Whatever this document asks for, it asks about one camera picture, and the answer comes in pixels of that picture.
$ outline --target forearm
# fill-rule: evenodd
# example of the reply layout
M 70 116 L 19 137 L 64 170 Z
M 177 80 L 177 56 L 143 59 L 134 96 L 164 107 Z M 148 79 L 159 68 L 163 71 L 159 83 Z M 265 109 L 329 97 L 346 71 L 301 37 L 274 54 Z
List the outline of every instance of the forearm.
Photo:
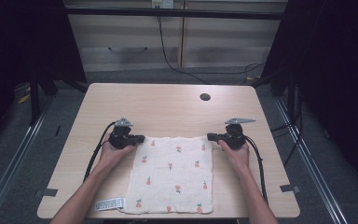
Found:
M 105 174 L 102 170 L 94 169 L 50 223 L 82 223 L 98 188 L 103 183 L 104 176 Z
M 247 200 L 250 223 L 278 223 L 278 220 L 269 209 L 260 189 L 255 183 L 255 178 L 249 167 L 241 166 L 237 167 L 235 170 L 240 178 L 241 189 Z

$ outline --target wooden table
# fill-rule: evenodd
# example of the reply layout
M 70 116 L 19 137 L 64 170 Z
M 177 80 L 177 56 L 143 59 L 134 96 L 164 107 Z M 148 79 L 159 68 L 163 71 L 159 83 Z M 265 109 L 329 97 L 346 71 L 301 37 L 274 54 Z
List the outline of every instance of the wooden table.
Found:
M 208 93 L 211 100 L 202 101 Z M 255 89 L 239 86 L 92 84 L 89 86 L 75 123 L 68 136 L 48 189 L 57 189 L 55 197 L 45 196 L 37 214 L 52 218 L 83 181 L 92 151 L 105 127 L 126 117 L 134 126 L 132 134 L 153 137 L 196 137 L 206 133 L 224 133 L 224 122 L 231 118 L 255 119 L 242 124 L 253 138 L 263 158 L 269 206 L 276 217 L 297 217 L 299 208 L 292 191 L 282 193 L 280 186 L 289 180 L 273 141 Z M 122 159 L 105 180 L 95 201 L 125 197 L 135 150 Z M 257 184 L 259 169 L 251 150 L 251 169 Z M 116 210 L 94 212 L 96 218 L 240 218 L 248 217 L 239 181 L 225 152 L 213 143 L 213 212 L 200 214 L 126 215 Z

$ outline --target person's left hand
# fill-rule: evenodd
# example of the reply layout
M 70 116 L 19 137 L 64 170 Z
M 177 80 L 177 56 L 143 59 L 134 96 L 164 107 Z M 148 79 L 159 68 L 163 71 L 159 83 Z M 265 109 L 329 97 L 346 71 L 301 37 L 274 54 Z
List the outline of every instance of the person's left hand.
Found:
M 103 170 L 104 176 L 107 176 L 110 171 L 118 164 L 121 158 L 131 152 L 135 147 L 126 146 L 123 149 L 117 149 L 110 144 L 109 140 L 110 133 L 107 133 L 104 140 L 101 151 L 100 161 L 97 166 Z

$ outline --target finger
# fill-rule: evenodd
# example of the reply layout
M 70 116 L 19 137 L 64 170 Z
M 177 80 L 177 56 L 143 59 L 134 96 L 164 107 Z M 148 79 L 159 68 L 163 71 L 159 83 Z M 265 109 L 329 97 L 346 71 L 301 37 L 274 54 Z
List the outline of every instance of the finger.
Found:
M 123 149 L 121 149 L 120 151 L 124 154 L 127 154 L 129 152 L 131 152 L 133 149 L 135 148 L 135 146 L 133 145 L 128 145 L 126 147 L 124 147 Z
M 232 151 L 224 140 L 219 140 L 218 144 L 222 147 L 223 150 L 228 151 L 228 153 Z
M 104 141 L 109 140 L 109 137 L 110 137 L 110 133 L 107 133 L 107 134 L 105 135 Z
M 248 144 L 245 142 L 240 149 L 245 149 L 246 151 L 249 151 L 249 146 Z

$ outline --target game controller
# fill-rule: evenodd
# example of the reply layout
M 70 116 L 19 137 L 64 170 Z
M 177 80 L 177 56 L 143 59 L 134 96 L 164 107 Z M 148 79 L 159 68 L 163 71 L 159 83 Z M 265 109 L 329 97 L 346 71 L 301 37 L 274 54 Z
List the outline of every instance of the game controller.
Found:
M 241 123 L 254 122 L 254 119 L 229 119 L 226 121 L 226 133 L 207 133 L 208 141 L 216 143 L 219 140 L 225 141 L 233 150 L 239 150 L 246 143 L 246 136 L 243 135 Z
M 114 148 L 123 149 L 129 145 L 135 146 L 137 143 L 143 143 L 145 137 L 130 134 L 130 126 L 133 126 L 133 124 L 126 118 L 122 118 L 115 123 L 108 140 Z

